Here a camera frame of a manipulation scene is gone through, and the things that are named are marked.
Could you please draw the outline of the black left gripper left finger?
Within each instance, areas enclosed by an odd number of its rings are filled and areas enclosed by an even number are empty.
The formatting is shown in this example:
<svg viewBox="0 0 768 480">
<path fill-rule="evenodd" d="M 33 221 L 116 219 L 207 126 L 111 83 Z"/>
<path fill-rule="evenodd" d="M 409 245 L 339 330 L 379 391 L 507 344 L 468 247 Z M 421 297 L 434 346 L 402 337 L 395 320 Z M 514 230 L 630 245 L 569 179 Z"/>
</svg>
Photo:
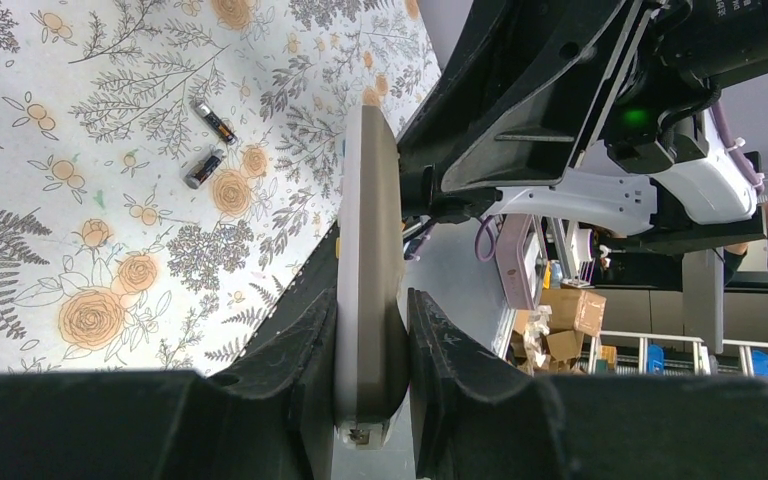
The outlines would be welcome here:
<svg viewBox="0 0 768 480">
<path fill-rule="evenodd" d="M 210 376 L 0 375 L 0 479 L 327 479 L 336 293 Z"/>
</svg>

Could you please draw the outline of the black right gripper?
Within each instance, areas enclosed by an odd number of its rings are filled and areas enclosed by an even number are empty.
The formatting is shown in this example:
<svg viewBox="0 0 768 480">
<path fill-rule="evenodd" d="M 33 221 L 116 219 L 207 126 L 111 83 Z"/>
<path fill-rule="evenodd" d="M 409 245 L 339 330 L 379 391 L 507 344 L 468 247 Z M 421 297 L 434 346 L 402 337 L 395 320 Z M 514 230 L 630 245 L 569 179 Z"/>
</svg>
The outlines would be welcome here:
<svg viewBox="0 0 768 480">
<path fill-rule="evenodd" d="M 404 216 L 459 223 L 596 138 L 656 1 L 476 1 L 398 141 Z"/>
</svg>

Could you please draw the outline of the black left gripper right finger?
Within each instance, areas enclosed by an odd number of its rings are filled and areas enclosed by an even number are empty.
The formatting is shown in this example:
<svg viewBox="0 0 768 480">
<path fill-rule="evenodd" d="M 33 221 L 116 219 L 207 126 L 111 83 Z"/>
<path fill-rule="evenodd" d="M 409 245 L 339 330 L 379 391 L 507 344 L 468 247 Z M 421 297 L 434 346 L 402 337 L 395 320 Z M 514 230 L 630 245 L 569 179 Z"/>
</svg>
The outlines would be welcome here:
<svg viewBox="0 0 768 480">
<path fill-rule="evenodd" d="M 426 292 L 407 295 L 416 474 L 428 479 L 768 479 L 768 384 L 735 375 L 540 374 Z"/>
</svg>

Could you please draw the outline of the white remote control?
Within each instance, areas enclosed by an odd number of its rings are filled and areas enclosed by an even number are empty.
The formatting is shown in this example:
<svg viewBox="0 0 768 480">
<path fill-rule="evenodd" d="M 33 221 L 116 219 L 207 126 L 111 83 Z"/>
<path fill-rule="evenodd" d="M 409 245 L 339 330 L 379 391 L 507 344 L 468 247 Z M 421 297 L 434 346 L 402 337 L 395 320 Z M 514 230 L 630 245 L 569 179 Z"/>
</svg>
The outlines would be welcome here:
<svg viewBox="0 0 768 480">
<path fill-rule="evenodd" d="M 378 450 L 410 384 L 399 310 L 403 259 L 399 154 L 376 106 L 351 111 L 338 215 L 334 423 L 350 448 Z"/>
</svg>

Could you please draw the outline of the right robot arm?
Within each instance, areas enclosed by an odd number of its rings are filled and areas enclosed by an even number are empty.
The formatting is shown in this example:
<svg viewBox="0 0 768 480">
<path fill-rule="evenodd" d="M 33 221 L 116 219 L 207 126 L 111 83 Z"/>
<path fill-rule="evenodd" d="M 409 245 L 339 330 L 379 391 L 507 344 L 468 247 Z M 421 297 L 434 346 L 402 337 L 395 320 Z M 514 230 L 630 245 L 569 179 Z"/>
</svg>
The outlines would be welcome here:
<svg viewBox="0 0 768 480">
<path fill-rule="evenodd" d="M 749 220 L 719 104 L 768 74 L 768 1 L 475 1 L 402 133 L 404 216 L 531 214 L 622 235 Z"/>
</svg>

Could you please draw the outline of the cardboard box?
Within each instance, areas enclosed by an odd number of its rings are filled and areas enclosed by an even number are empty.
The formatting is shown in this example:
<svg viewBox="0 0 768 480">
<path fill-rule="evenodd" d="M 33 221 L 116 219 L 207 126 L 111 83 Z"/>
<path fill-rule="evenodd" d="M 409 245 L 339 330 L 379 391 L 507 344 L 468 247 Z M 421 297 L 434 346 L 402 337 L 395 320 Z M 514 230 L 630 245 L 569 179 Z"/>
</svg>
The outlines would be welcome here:
<svg viewBox="0 0 768 480">
<path fill-rule="evenodd" d="M 540 305 L 551 309 L 548 326 L 552 331 L 574 330 L 599 337 L 607 299 L 589 289 L 548 289 Z"/>
</svg>

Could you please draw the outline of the left AAA battery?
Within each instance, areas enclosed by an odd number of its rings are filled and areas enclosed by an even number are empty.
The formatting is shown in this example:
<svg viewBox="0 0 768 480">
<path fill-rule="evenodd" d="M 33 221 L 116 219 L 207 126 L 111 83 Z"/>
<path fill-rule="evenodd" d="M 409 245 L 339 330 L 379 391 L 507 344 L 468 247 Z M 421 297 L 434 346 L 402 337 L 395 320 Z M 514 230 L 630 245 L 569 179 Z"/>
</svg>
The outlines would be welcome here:
<svg viewBox="0 0 768 480">
<path fill-rule="evenodd" d="M 224 149 L 213 148 L 187 171 L 183 181 L 187 187 L 198 190 L 219 168 L 226 157 Z"/>
</svg>

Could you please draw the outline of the aaa battery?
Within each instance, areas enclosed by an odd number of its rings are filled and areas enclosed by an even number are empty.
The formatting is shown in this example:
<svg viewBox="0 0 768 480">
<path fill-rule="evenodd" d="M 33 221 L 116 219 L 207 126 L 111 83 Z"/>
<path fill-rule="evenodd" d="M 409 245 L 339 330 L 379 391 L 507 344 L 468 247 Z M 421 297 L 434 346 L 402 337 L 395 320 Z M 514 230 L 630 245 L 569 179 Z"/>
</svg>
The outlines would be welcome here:
<svg viewBox="0 0 768 480">
<path fill-rule="evenodd" d="M 198 190 L 219 168 L 226 157 L 224 149 L 213 148 L 187 171 L 183 181 L 187 187 Z"/>
<path fill-rule="evenodd" d="M 234 145 L 237 143 L 238 139 L 233 130 L 207 103 L 203 101 L 195 102 L 193 108 L 222 142 L 226 145 Z"/>
</svg>

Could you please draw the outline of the floral table mat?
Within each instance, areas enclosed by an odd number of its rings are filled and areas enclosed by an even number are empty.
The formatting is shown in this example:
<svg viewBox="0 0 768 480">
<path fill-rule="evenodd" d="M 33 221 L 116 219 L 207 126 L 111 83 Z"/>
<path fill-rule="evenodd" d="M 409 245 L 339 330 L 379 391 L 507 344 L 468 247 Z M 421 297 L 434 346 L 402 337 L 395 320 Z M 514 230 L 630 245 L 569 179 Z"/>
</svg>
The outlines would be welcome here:
<svg viewBox="0 0 768 480">
<path fill-rule="evenodd" d="M 416 1 L 0 1 L 0 373 L 230 364 L 335 218 L 350 111 L 399 129 L 439 74 Z"/>
</svg>

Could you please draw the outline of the right AAA battery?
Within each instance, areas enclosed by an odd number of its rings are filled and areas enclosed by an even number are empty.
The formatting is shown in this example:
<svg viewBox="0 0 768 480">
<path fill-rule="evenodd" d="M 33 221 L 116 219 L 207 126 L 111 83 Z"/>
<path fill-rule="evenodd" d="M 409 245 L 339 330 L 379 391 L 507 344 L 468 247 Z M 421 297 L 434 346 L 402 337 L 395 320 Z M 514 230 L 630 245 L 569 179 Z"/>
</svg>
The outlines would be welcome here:
<svg viewBox="0 0 768 480">
<path fill-rule="evenodd" d="M 233 130 L 207 103 L 203 101 L 195 102 L 193 108 L 222 142 L 226 145 L 234 145 L 237 143 L 238 139 Z"/>
</svg>

